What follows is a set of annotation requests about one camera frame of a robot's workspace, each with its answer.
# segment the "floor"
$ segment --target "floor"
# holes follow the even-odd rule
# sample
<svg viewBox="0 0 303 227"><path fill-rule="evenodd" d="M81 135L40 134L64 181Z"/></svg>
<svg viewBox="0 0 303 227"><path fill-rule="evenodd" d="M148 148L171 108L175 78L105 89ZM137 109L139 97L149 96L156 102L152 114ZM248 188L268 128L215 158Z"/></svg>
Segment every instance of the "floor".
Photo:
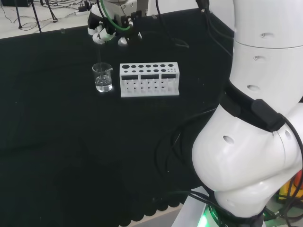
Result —
<svg viewBox="0 0 303 227"><path fill-rule="evenodd" d="M53 23L52 16L48 8L45 8L40 5L39 2L34 2L35 8L37 11L37 16L40 22L42 32L60 30L61 28L70 28L87 25L87 20L89 12L87 11L84 14L76 15L78 10L60 8L53 9L53 13L58 18L58 22ZM17 13L15 7L4 7L3 10L0 9L0 39L8 38L18 35L27 35L32 33L38 33L39 29L36 27L36 19L32 7L19 7L19 15L21 20L21 25L23 26L22 30L18 29L19 24L17 20Z"/></svg>

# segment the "black strap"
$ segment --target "black strap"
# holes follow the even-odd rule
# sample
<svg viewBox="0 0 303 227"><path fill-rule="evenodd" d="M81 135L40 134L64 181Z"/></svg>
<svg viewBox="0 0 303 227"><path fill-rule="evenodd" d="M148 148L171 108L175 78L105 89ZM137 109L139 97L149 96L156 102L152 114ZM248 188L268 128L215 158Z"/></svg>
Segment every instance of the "black strap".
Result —
<svg viewBox="0 0 303 227"><path fill-rule="evenodd" d="M230 81L221 95L220 105L232 116L269 132L277 131L285 124L279 113L264 100L252 99Z"/></svg>

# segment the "black tablecloth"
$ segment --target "black tablecloth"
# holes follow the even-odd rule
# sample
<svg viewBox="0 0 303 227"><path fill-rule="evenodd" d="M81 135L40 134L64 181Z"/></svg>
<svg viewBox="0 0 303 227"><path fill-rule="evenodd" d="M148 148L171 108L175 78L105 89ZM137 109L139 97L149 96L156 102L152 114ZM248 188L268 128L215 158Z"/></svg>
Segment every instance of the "black tablecloth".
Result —
<svg viewBox="0 0 303 227"><path fill-rule="evenodd" d="M86 27L0 40L1 227L125 226L185 199L157 196L200 185L190 171L191 147L208 116L186 128L186 165L172 155L164 179L154 148L166 131L218 104L231 58L209 38L198 9L164 18L190 48L158 33L143 33L126 49L111 41L102 48L102 61L114 68L114 90L106 94L92 79L97 50ZM137 28L161 31L152 17ZM120 63L166 61L178 62L180 96L120 98ZM159 149L162 170L168 140Z"/></svg>

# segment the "green cable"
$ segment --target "green cable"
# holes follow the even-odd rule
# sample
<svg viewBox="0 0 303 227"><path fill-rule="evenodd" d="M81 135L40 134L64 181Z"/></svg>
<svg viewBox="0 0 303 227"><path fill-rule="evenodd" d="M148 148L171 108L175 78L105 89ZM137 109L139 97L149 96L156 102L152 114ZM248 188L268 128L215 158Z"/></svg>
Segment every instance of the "green cable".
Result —
<svg viewBox="0 0 303 227"><path fill-rule="evenodd" d="M122 27L120 27L119 25L116 25L116 24L114 23L114 21L109 17L108 13L106 12L106 9L105 9L103 0L100 0L100 3L101 3L102 9L103 9L103 11L105 12L105 15L106 15L106 17L108 18L109 22L110 22L116 29L118 29L118 30L120 30L120 31L123 31L123 32L125 32L125 31L127 31L127 30L130 29L130 26L128 26L127 28L122 28Z"/></svg>

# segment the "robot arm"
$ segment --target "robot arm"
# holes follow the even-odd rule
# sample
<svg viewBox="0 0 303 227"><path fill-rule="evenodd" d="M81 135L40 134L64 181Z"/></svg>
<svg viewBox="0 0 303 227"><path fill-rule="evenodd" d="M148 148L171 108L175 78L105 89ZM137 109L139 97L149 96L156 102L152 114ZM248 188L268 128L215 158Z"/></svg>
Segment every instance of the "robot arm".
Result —
<svg viewBox="0 0 303 227"><path fill-rule="evenodd" d="M102 6L95 4L91 8L88 19L88 33L93 36L93 41L97 44L104 44L106 41L113 39L117 33L121 33L121 29L117 29L117 27L121 27L122 30L125 31L127 30L126 27L133 27L133 20L141 17L141 12L137 11L137 0L103 1L107 14ZM116 26L112 25L109 19L112 20ZM122 37L118 43L120 45L127 45L127 40Z"/></svg>
<svg viewBox="0 0 303 227"><path fill-rule="evenodd" d="M303 96L303 14L296 10L303 8L303 0L233 2L234 54L226 96L239 108L231 111L232 106L220 103L195 140L192 159L218 204L237 217L250 218L302 169L290 128L267 130L247 117L254 117L251 107L241 105L264 100L303 139L303 104L298 103Z"/></svg>

